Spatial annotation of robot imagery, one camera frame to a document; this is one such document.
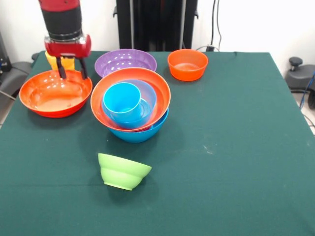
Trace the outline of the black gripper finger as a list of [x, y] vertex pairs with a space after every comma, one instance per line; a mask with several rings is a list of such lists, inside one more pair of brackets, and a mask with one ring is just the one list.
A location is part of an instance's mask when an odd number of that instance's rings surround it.
[[59, 71], [59, 75], [62, 79], [66, 79], [66, 72], [62, 64], [63, 57], [56, 57], [56, 64]]
[[79, 58], [78, 59], [81, 65], [81, 75], [82, 75], [82, 79], [85, 80], [88, 78], [88, 74], [87, 74], [87, 69], [86, 69], [86, 64], [83, 58]]

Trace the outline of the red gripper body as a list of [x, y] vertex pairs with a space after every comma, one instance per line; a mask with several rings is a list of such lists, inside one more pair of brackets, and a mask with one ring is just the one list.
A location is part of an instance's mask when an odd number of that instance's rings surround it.
[[86, 58], [91, 53], [91, 37], [86, 34], [72, 41], [54, 41], [49, 36], [44, 38], [44, 45], [49, 55], [54, 57]]

